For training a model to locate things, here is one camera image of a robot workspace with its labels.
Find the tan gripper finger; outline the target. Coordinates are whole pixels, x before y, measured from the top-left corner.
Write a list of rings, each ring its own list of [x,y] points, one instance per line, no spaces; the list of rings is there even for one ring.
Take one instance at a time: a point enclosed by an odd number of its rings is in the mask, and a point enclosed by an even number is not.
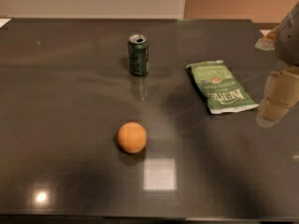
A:
[[[256,123],[270,128],[279,123],[298,102],[299,67],[288,66],[280,72],[272,71],[265,84]]]
[[[262,38],[260,38],[256,44],[255,48],[265,51],[270,51],[275,49],[275,41],[278,33],[278,27],[267,31]]]

